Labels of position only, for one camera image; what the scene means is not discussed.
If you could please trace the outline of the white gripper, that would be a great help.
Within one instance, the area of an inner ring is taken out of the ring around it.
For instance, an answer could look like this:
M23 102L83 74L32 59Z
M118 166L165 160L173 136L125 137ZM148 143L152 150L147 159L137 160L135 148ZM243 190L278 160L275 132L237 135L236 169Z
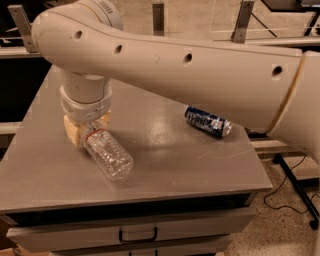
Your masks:
M76 148L82 147L82 139L87 130L87 127L82 123L96 120L95 127L97 129L108 128L111 119L111 111L109 109L112 102L112 90L110 87L107 88L105 96L90 103L81 103L73 100L66 94L63 87L60 87L60 94L61 106L66 114L64 116L64 128L67 137Z

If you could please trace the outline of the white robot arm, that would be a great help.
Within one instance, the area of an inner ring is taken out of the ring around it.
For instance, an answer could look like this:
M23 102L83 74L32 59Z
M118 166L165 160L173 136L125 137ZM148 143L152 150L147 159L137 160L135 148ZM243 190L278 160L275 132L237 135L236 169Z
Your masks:
M107 112L107 82L115 79L319 157L316 52L132 34L108 0L48 9L34 20L31 35L38 52L66 75L62 106L77 123Z

